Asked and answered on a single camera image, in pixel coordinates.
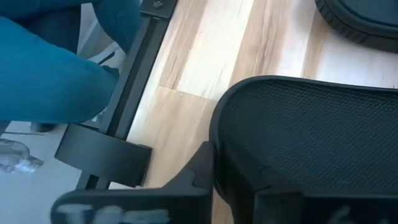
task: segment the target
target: bolt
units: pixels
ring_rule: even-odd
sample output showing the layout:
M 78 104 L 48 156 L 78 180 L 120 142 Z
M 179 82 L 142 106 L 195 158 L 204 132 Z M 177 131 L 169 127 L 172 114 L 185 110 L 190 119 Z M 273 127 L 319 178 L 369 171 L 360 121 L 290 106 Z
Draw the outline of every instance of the bolt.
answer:
M 163 6 L 163 0 L 154 0 L 154 7 L 160 9 Z

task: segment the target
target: clear plastic bag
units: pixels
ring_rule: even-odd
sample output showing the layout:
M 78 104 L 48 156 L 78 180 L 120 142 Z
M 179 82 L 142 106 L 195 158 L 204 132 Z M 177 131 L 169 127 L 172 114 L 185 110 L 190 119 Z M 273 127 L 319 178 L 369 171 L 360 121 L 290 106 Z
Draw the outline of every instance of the clear plastic bag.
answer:
M 31 156 L 25 144 L 0 139 L 0 172 L 33 173 L 42 165 L 43 161 Z

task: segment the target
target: blue jeans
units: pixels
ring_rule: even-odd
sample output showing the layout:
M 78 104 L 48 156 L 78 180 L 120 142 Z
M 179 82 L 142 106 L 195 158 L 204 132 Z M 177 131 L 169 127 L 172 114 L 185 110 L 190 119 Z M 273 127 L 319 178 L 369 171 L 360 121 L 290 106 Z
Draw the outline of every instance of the blue jeans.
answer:
M 88 2 L 128 53 L 140 24 L 138 0 L 0 1 L 0 120 L 80 123 L 107 107 L 117 70 L 80 59 L 14 22 Z

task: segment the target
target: wooden floor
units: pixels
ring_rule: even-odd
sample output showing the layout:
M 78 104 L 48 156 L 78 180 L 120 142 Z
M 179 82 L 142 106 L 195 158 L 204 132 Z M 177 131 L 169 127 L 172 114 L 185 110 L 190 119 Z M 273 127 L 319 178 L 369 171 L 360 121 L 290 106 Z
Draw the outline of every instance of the wooden floor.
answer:
M 154 148 L 147 187 L 161 187 L 208 138 L 211 113 L 256 75 L 395 88 L 398 55 L 337 36 L 314 0 L 178 0 L 128 141 Z M 123 186 L 112 184 L 114 189 Z M 233 223 L 215 197 L 213 223 Z

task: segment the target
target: black mesh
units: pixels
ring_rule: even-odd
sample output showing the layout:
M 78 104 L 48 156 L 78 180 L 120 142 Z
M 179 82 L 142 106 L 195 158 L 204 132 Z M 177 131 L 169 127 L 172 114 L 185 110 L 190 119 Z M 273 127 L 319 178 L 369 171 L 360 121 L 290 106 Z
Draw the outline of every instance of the black mesh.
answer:
M 288 80 L 242 86 L 221 111 L 234 144 L 306 190 L 398 190 L 398 92 Z

